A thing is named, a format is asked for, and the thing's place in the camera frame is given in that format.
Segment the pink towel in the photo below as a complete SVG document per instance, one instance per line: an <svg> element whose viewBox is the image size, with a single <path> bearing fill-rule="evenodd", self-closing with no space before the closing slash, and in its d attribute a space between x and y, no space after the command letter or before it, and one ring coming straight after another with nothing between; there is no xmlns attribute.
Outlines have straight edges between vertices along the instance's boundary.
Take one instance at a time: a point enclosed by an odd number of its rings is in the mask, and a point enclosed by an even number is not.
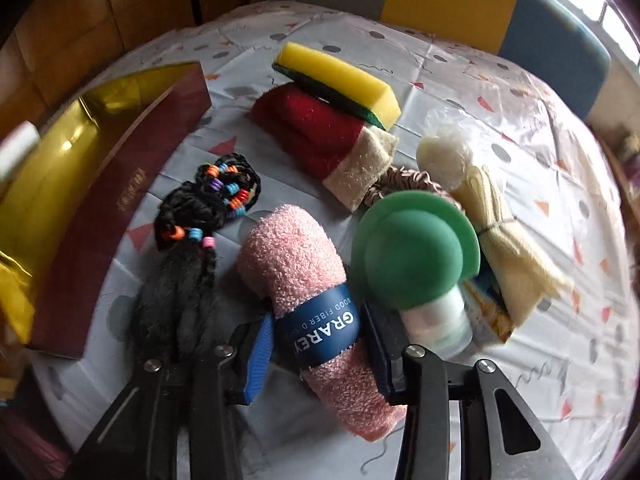
<svg viewBox="0 0 640 480"><path fill-rule="evenodd" d="M378 391L343 261L320 223L299 206L276 209L247 235L238 271L271 302L280 341L337 421L369 442L386 437L406 408Z"/></svg>

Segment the white foam sponge block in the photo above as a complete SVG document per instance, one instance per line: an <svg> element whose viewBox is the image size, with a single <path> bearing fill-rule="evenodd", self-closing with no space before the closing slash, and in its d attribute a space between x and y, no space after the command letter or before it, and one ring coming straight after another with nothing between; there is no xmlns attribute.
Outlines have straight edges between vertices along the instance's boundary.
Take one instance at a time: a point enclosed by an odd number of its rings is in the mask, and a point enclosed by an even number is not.
<svg viewBox="0 0 640 480"><path fill-rule="evenodd" d="M21 122L0 145L0 181L8 182L23 160L39 145L40 134L31 122Z"/></svg>

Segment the small printed carton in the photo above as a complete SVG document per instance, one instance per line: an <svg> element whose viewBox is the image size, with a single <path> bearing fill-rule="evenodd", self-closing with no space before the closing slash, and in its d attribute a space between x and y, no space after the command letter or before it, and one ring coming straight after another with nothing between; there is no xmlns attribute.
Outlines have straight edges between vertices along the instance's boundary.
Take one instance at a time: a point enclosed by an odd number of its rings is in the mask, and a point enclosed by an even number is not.
<svg viewBox="0 0 640 480"><path fill-rule="evenodd" d="M505 344L515 326L491 270L482 271L475 278L462 282L461 292L475 343L480 348Z"/></svg>

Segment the green cap white bottle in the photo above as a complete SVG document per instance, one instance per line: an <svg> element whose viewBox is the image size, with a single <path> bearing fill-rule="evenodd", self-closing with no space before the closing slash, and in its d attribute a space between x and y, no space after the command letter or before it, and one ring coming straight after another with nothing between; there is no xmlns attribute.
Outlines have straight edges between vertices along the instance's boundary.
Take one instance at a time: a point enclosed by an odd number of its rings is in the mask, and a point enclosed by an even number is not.
<svg viewBox="0 0 640 480"><path fill-rule="evenodd" d="M413 344L446 360L472 340L460 290L480 272L480 243L465 213L449 200L402 191L361 217L349 265L358 300L400 315Z"/></svg>

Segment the black braided hair wig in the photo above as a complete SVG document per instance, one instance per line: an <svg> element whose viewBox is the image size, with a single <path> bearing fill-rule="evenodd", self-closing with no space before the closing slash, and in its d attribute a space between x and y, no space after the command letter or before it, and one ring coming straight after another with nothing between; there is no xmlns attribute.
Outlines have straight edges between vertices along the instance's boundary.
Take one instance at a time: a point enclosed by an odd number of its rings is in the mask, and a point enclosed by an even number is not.
<svg viewBox="0 0 640 480"><path fill-rule="evenodd" d="M162 258L142 285L128 328L137 362L195 356L212 346L215 234L245 216L261 192L255 169L230 153L199 166L160 203L153 230Z"/></svg>

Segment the cream folded cloth bundle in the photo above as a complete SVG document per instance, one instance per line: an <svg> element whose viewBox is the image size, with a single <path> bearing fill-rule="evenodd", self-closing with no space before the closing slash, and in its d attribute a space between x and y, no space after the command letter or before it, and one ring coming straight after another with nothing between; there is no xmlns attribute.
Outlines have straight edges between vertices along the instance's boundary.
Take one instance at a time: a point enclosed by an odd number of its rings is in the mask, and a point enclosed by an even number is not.
<svg viewBox="0 0 640 480"><path fill-rule="evenodd" d="M544 298L573 290L573 280L503 205L485 167L469 167L452 195L474 226L514 326L522 326Z"/></svg>

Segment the pink hair scrunchie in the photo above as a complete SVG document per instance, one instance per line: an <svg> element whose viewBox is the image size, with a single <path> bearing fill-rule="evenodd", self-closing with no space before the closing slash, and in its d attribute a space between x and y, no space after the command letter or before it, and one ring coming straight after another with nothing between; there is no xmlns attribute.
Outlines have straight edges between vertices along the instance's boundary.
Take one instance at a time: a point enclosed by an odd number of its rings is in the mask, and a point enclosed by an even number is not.
<svg viewBox="0 0 640 480"><path fill-rule="evenodd" d="M460 203L455 200L439 183L435 182L427 171L420 171L404 166L389 166L387 170L371 185L363 197L366 207L372 207L379 200L392 193L401 191L421 191L437 195L448 200L458 209L463 210Z"/></svg>

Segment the red and beige cloth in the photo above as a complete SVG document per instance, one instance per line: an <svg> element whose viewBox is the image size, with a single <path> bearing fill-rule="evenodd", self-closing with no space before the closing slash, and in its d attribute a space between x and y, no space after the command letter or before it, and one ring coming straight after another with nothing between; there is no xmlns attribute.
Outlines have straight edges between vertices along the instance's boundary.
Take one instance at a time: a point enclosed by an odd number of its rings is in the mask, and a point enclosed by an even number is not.
<svg viewBox="0 0 640 480"><path fill-rule="evenodd" d="M320 181L349 211L393 162L398 137L282 84L264 93L252 121L276 140L309 177Z"/></svg>

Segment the white ball in plastic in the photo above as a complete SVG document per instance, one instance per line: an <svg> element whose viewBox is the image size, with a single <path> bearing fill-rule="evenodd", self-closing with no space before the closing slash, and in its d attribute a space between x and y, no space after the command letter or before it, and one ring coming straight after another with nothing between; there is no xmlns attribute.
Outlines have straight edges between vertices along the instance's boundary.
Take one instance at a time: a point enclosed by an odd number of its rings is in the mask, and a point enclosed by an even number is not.
<svg viewBox="0 0 640 480"><path fill-rule="evenodd" d="M446 191L458 188L473 162L471 119L446 110L430 110L425 117L416 163Z"/></svg>

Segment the gold lined red box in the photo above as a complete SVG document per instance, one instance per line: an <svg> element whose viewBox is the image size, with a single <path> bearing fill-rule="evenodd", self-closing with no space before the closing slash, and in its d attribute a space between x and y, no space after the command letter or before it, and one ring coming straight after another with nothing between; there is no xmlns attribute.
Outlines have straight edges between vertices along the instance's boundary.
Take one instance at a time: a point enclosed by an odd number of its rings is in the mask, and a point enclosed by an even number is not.
<svg viewBox="0 0 640 480"><path fill-rule="evenodd" d="M142 70L74 99L1 195L3 302L35 315L29 349L78 360L120 240L212 105L200 63Z"/></svg>

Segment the yellow green scrub sponge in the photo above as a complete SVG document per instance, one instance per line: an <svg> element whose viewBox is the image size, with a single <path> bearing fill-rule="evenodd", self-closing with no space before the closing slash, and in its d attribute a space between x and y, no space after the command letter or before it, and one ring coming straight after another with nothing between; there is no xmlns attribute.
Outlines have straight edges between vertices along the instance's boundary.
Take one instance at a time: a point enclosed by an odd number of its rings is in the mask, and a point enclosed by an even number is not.
<svg viewBox="0 0 640 480"><path fill-rule="evenodd" d="M329 53L287 42L272 68L313 96L383 130L390 130L401 115L389 84Z"/></svg>

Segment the grey yellow blue headboard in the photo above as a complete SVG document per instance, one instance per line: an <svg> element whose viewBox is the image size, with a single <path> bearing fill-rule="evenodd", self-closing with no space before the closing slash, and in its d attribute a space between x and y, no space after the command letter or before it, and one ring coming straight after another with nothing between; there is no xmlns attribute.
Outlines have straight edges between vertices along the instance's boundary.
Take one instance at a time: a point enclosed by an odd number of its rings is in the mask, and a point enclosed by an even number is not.
<svg viewBox="0 0 640 480"><path fill-rule="evenodd" d="M546 82L586 118L611 57L597 36L556 0L297 0L346 11L500 56Z"/></svg>

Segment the window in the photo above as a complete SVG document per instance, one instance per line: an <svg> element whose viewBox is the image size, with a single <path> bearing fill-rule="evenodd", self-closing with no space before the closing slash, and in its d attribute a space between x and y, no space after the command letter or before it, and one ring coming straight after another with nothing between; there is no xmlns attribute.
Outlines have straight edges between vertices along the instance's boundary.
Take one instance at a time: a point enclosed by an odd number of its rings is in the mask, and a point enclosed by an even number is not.
<svg viewBox="0 0 640 480"><path fill-rule="evenodd" d="M639 67L639 40L623 15L608 0L566 0L584 14L589 23L597 24L623 55Z"/></svg>

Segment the wooden wardrobe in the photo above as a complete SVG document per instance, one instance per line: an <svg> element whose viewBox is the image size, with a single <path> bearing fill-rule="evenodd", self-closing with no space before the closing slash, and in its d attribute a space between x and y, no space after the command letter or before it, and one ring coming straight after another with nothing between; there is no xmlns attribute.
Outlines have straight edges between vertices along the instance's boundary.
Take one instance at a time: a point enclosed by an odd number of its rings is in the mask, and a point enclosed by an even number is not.
<svg viewBox="0 0 640 480"><path fill-rule="evenodd" d="M247 0L1 0L1 132L41 125L132 49Z"/></svg>

